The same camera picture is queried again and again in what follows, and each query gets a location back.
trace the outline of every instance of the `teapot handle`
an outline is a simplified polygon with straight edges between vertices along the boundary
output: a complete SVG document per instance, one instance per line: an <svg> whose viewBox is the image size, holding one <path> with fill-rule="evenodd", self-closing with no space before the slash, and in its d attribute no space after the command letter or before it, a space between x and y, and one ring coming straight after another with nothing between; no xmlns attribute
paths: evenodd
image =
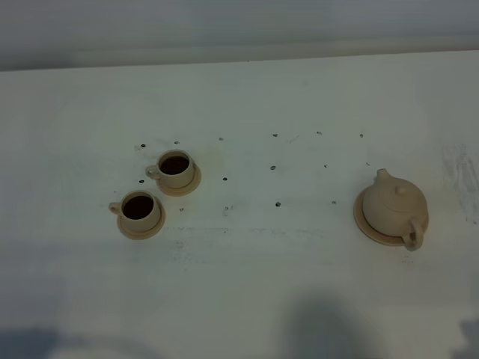
<svg viewBox="0 0 479 359"><path fill-rule="evenodd" d="M424 240L424 231L422 230L421 224L416 217L409 219L409 223L414 230L415 238L411 238L412 233L410 233L406 236L403 236L403 241L410 251L415 251L422 246L422 242Z"/></svg>

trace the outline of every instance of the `white surface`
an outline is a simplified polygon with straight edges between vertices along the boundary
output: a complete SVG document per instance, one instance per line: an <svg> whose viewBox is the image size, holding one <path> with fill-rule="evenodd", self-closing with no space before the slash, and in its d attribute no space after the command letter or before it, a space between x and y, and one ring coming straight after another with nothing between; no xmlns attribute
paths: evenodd
<svg viewBox="0 0 479 359"><path fill-rule="evenodd" d="M478 49L478 13L473 0L3 0L0 69L143 64L145 57L150 64L241 61L244 48L258 52L252 46L264 55L249 60L260 60L278 44L287 45L280 58L297 58L295 44L315 41L325 43L310 43L308 57L340 55L337 47L348 55L384 52L391 42L393 52L430 51L438 41L442 50L464 49L468 35ZM123 53L120 63L114 51ZM93 65L85 61L92 57Z"/></svg>
<svg viewBox="0 0 479 359"><path fill-rule="evenodd" d="M55 359L469 358L478 64L451 52L0 74L0 348L49 328ZM203 173L186 197L144 175L174 148ZM355 225L382 167L426 195L417 252ZM167 212L143 242L108 211L137 188ZM85 341L104 347L68 348Z"/></svg>

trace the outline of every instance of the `teapot saucer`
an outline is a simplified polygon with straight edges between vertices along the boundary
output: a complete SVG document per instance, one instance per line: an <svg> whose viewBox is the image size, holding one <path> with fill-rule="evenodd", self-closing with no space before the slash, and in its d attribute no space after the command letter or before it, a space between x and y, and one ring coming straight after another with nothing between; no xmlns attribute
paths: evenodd
<svg viewBox="0 0 479 359"><path fill-rule="evenodd" d="M362 191L359 196L356 198L354 203L354 219L356 224L358 225L359 229L369 238L372 240L381 243L382 245L389 245L392 247L400 247L404 246L404 241L402 237L396 236L386 236L369 225L364 217L364 213L362 212L362 201L364 199L364 193L369 189L367 187L364 191ZM424 232L426 232L427 226L429 225L429 215L426 217L424 223L421 225Z"/></svg>

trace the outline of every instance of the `ceramic cup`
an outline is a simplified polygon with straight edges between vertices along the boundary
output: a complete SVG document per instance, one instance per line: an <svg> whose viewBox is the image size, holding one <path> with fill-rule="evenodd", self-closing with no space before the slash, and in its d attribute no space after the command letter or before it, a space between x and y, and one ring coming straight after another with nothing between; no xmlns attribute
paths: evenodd
<svg viewBox="0 0 479 359"><path fill-rule="evenodd" d="M163 153L155 165L148 166L146 174L165 187L182 188L193 180L195 166L188 153L173 150Z"/></svg>
<svg viewBox="0 0 479 359"><path fill-rule="evenodd" d="M130 192L121 202L110 203L109 209L120 216L126 230L134 233L151 230L161 218L155 197L147 191Z"/></svg>

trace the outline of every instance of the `teapot lid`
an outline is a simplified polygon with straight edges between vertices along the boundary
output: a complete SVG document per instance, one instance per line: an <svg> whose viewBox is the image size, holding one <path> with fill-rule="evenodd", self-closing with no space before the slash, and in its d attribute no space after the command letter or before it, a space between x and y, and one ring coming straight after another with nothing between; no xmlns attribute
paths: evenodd
<svg viewBox="0 0 479 359"><path fill-rule="evenodd" d="M413 212L425 201L421 190L405 179L378 171L379 202L395 212Z"/></svg>

